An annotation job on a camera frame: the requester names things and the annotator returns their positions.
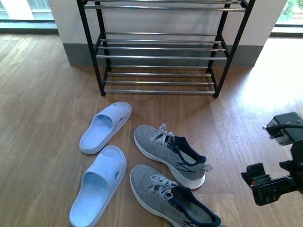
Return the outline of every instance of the slipper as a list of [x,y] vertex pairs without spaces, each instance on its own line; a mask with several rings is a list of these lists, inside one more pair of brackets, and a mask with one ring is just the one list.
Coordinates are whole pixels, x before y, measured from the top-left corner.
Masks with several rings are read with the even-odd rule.
[[114,103],[93,117],[80,139],[80,150],[95,154],[122,128],[132,114],[132,107],[126,102]]
[[126,172],[126,158],[115,146],[105,147],[85,172],[79,194],[71,207],[74,227],[93,227],[101,218]]

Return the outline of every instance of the glass window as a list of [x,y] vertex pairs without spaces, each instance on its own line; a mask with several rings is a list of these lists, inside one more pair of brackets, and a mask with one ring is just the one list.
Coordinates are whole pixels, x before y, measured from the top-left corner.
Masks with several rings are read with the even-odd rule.
[[0,19],[54,20],[47,0],[0,0]]
[[288,0],[276,24],[303,26],[303,0]]

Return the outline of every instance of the sneaker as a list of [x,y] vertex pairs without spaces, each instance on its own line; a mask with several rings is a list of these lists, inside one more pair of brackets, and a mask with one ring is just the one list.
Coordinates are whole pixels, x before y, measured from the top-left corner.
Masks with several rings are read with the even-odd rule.
[[205,171],[211,171],[206,165],[206,157],[195,152],[185,137],[167,133],[166,124],[160,130],[141,125],[134,131],[134,141],[138,149],[148,158],[168,166],[176,180],[185,187],[195,189],[205,180]]
[[199,202],[189,188],[167,179],[149,166],[134,167],[130,182],[140,205],[174,227],[218,227],[221,224],[220,218]]

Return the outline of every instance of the shoelace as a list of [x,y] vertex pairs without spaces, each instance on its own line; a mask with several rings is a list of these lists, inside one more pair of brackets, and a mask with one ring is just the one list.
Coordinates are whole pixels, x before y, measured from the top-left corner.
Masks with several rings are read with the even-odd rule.
[[172,132],[167,133],[166,124],[160,126],[159,129],[160,131],[156,133],[152,138],[155,143],[160,143],[161,145],[164,145],[166,137],[168,137],[168,143],[174,139],[175,136]]
[[157,192],[158,196],[161,196],[165,201],[170,200],[173,195],[171,189],[177,187],[177,183],[167,179],[166,177],[160,177],[153,175],[150,177],[150,185],[148,188],[152,188],[152,193]]

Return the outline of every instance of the rack shelf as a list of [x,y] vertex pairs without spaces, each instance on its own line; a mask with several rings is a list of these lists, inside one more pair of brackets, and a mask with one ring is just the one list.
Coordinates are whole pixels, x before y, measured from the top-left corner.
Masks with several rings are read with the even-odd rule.
[[[248,3],[246,0],[77,0],[101,95],[105,96],[106,93],[112,92],[177,93],[211,94],[217,98],[255,1],[250,0]],[[88,9],[95,10],[98,16],[100,34],[95,45],[86,16]],[[215,34],[112,32],[105,29],[102,15],[104,10],[112,9],[213,11],[218,12],[221,19]],[[222,35],[229,12],[244,14],[230,51]],[[192,40],[185,40],[185,37],[191,37]],[[216,57],[218,52],[222,52],[224,56]],[[103,77],[97,59],[106,61]],[[114,59],[118,59],[116,61],[119,64],[112,64],[111,61]],[[214,61],[225,62],[219,83],[213,71]],[[200,66],[197,62],[206,62],[207,66]]]

